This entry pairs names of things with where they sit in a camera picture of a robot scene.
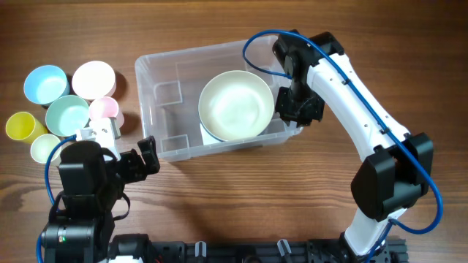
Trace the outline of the pink cup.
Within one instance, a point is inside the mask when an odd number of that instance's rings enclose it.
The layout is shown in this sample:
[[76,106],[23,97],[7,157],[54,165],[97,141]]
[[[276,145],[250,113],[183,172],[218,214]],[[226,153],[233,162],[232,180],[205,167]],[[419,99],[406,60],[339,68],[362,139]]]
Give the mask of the pink cup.
[[103,96],[95,99],[89,106],[89,118],[97,121],[102,118],[115,118],[119,128],[124,125],[124,115],[118,102],[110,97]]

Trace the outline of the cream plate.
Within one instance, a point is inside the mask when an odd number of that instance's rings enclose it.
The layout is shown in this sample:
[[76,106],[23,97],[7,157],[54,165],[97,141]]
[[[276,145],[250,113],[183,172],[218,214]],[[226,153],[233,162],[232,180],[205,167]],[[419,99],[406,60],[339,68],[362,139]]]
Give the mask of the cream plate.
[[204,127],[224,141],[260,135],[274,114],[268,84],[256,74],[233,70],[211,79],[200,93],[198,115]]

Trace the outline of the cream cup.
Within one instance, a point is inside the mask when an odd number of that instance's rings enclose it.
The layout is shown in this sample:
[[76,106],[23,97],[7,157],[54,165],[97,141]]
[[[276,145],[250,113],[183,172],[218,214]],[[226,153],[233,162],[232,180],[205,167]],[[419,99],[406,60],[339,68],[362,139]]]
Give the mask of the cream cup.
[[39,164],[46,164],[51,151],[61,142],[53,134],[44,134],[35,139],[30,148],[33,160]]

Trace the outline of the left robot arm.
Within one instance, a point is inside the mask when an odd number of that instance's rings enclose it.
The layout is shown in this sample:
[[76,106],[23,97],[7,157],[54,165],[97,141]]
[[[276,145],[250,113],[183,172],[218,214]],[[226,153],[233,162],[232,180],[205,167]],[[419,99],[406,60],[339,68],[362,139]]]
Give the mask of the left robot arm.
[[117,200],[129,201],[124,187],[159,172],[156,142],[150,136],[138,149],[114,154],[99,143],[71,136],[58,166],[62,191],[50,195],[48,223],[38,237],[38,262],[161,262],[148,235],[113,235]]

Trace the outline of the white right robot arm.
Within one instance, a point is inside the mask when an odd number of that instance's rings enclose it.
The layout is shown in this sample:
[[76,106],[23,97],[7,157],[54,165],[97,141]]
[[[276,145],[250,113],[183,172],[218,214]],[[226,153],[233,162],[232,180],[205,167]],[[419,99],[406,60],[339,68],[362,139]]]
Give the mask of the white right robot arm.
[[[362,164],[351,182],[358,209],[342,235],[357,262],[381,250],[393,225],[412,234],[434,229],[443,214],[442,197],[430,177],[433,143],[411,134],[373,97],[356,75],[344,48],[329,32],[306,38],[280,31],[272,51],[291,81],[281,88],[276,112],[285,123],[308,126],[330,107],[354,143]],[[436,218],[411,229],[398,218],[428,191],[437,202]]]

